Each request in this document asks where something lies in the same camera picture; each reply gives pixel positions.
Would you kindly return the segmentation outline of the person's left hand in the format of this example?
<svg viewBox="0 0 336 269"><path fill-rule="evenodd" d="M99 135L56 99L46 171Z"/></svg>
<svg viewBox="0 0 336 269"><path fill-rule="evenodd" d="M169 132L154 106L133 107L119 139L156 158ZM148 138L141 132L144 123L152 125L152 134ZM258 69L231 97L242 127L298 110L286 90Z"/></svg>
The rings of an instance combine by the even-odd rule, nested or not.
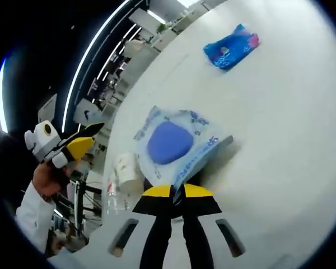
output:
<svg viewBox="0 0 336 269"><path fill-rule="evenodd" d="M56 173L56 169L48 163L39 164L34 170L32 184L39 196L46 202L51 201L53 195L61 190L59 177L63 172L68 178L72 174L72 168L64 167Z"/></svg>

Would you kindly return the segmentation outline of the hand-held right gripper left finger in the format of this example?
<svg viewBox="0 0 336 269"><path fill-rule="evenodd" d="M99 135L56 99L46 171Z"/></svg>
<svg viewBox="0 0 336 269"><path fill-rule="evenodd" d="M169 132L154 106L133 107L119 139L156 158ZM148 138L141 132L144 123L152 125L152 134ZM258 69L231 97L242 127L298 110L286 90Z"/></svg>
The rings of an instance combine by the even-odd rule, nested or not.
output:
<svg viewBox="0 0 336 269"><path fill-rule="evenodd" d="M162 268L171 236L174 188L146 190L131 211L110 213L81 249L85 268Z"/></svg>

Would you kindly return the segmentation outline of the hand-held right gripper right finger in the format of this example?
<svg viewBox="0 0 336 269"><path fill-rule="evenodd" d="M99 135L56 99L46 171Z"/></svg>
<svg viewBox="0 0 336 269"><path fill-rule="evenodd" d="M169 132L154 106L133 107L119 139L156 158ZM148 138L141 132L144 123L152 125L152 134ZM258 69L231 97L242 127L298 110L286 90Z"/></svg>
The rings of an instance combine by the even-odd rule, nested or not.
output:
<svg viewBox="0 0 336 269"><path fill-rule="evenodd" d="M248 252L213 194L200 186L182 188L183 236L191 268L232 268Z"/></svg>

